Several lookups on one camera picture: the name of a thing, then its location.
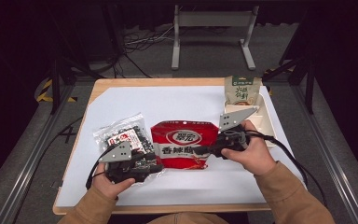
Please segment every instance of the snack bag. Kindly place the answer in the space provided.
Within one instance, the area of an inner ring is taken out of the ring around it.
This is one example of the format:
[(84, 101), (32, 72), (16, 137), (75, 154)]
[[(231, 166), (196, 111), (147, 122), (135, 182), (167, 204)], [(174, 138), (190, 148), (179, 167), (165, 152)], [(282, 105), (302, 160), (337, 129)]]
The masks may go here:
[(226, 77), (226, 105), (254, 105), (261, 85), (260, 77)]
[(165, 168), (204, 169), (209, 155), (197, 155), (193, 147), (214, 144), (218, 128), (211, 122), (168, 120), (151, 132), (158, 163)]

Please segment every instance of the red snack bag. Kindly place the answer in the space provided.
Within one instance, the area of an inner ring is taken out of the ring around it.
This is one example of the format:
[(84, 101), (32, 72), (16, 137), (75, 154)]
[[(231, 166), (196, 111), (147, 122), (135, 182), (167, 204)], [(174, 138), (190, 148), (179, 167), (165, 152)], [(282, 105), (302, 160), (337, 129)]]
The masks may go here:
[(197, 155), (192, 148), (214, 144), (218, 128), (211, 122), (168, 120), (151, 132), (158, 163), (165, 168), (204, 169), (209, 155)]

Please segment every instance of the cable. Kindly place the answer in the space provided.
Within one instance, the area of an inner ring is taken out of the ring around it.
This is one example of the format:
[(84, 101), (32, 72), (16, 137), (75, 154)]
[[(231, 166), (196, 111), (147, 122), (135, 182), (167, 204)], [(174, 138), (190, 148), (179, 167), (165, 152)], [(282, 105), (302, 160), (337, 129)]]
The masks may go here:
[[(51, 144), (52, 144), (61, 134), (63, 134), (66, 130), (68, 130), (74, 123), (78, 122), (78, 121), (81, 120), (81, 119), (83, 119), (83, 116), (80, 117), (80, 118), (78, 118), (78, 119), (75, 119), (74, 121), (72, 121), (71, 123), (69, 123), (68, 125), (66, 125), (61, 131), (59, 131), (59, 132), (53, 137), (53, 139), (51, 139), (51, 141), (50, 141), (50, 142), (48, 143), (48, 145), (45, 147), (45, 149), (44, 149), (43, 152), (42, 152), (42, 155), (40, 156), (39, 160), (38, 160), (37, 163), (36, 163), (36, 167), (35, 167), (35, 169), (34, 169), (34, 172), (31, 174), (31, 177), (30, 177), (30, 183), (32, 183), (32, 181), (34, 180), (34, 175), (35, 175), (35, 173), (36, 173), (36, 171), (37, 171), (37, 168), (39, 167), (40, 162), (42, 161), (43, 157), (45, 156), (45, 154), (46, 154), (46, 152), (48, 151), (48, 148), (51, 146)], [(14, 216), (13, 223), (16, 223), (17, 218), (19, 217), (20, 210), (21, 210), (21, 208), (22, 208), (22, 206), (23, 206), (23, 204), (24, 204), (24, 202), (25, 202), (25, 199), (26, 199), (26, 197), (27, 197), (27, 195), (28, 195), (28, 192), (29, 192), (29, 190), (30, 190), (30, 187), (31, 187), (30, 185), (28, 185), (28, 186), (26, 187), (26, 190), (25, 190), (25, 192), (24, 192), (24, 194), (23, 194), (23, 196), (22, 196), (22, 198), (21, 198), (20, 207), (19, 207), (19, 209), (18, 209), (17, 212), (16, 212), (16, 216)]]
[(146, 77), (152, 78), (150, 75), (146, 74), (146, 73), (127, 55), (127, 53), (125, 53), (124, 56), (126, 56), (126, 58), (127, 58), (128, 60), (130, 60), (130, 62), (132, 62), (133, 65), (135, 65), (135, 67), (137, 67), (137, 68), (139, 69), (139, 71), (141, 71)]
[(287, 149), (287, 147), (281, 143), (280, 141), (278, 141), (277, 139), (275, 139), (273, 136), (270, 135), (264, 135), (258, 131), (245, 131), (245, 134), (248, 136), (253, 136), (253, 137), (260, 137), (264, 140), (270, 141), (271, 143), (277, 145), (278, 147), (280, 147), (283, 152), (287, 155), (287, 157), (293, 162), (293, 164), (295, 165), (295, 167), (298, 169), (298, 171), (301, 173), (303, 179), (304, 179), (304, 183), (306, 186), (308, 186), (308, 179), (307, 179), (307, 175), (305, 173), (307, 173), (312, 180), (315, 182), (316, 186), (318, 187), (319, 191), (321, 192), (323, 201), (324, 201), (324, 206), (327, 208), (327, 200), (325, 198), (324, 195), (324, 191), (322, 189), (322, 186), (319, 184), (319, 182), (316, 180), (316, 178), (313, 176), (313, 174), (310, 173), (309, 170), (307, 170), (300, 162), (298, 162), (292, 155), (292, 153), (290, 153), (290, 151)]

